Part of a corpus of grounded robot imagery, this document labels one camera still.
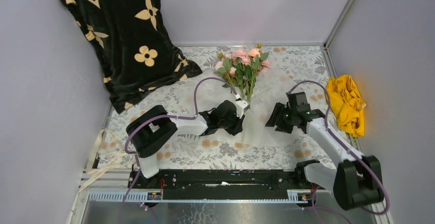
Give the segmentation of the pink fake flower bouquet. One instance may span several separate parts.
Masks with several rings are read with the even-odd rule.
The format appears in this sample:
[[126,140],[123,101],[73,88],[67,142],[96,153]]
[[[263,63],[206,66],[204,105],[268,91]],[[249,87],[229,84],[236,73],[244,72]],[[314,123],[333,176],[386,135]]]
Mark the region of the pink fake flower bouquet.
[[264,52],[260,43],[250,50],[220,52],[214,73],[227,82],[225,87],[239,88],[241,97],[251,101],[257,76],[270,68],[268,57],[269,52]]

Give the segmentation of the white translucent wrapping paper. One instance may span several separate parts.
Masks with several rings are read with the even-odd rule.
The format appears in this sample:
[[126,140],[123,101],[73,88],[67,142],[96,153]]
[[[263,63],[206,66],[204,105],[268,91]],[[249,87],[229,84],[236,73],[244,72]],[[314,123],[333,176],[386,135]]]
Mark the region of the white translucent wrapping paper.
[[[195,108],[199,111],[210,110],[217,107],[225,100],[234,101],[234,95],[230,88],[224,88],[223,83],[217,80],[207,80],[196,89],[197,83],[206,77],[212,77],[212,69],[203,74],[188,78],[175,90],[175,95],[188,113],[194,114]],[[285,147],[299,139],[307,136],[298,128],[292,133],[276,131],[274,127],[266,127],[276,103],[285,104],[288,99],[288,92],[296,83],[290,79],[285,71],[272,67],[267,72],[256,78],[254,94],[250,101],[248,110],[243,121],[243,130],[233,136],[225,130],[219,129],[209,135],[209,139],[216,139],[223,142],[238,142],[256,147]]]

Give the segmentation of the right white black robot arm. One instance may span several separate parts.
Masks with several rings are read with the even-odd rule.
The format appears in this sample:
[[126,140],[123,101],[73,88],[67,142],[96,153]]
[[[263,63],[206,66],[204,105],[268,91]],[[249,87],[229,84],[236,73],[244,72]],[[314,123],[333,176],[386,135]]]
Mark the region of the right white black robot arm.
[[386,196],[379,160],[375,156],[365,156],[340,139],[338,132],[330,128],[326,114],[311,108],[304,92],[286,95],[288,102],[275,104],[266,126],[284,133],[291,133],[295,128],[302,130],[317,142],[335,165],[335,169],[330,169],[314,159],[297,163],[294,170],[296,186],[307,189],[315,184],[332,192],[343,210],[383,202]]

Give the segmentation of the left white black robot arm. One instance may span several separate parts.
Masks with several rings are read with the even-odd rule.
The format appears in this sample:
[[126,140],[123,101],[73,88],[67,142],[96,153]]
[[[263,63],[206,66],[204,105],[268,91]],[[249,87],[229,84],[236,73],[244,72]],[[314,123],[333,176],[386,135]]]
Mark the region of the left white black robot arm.
[[156,105],[138,119],[131,122],[126,132],[126,144],[134,145],[141,170],[139,181],[152,189],[159,183],[157,152],[176,135],[208,136],[218,130],[230,135],[242,132],[245,112],[250,103],[241,98],[234,102],[225,100],[218,107],[203,111],[194,117],[168,113],[162,105]]

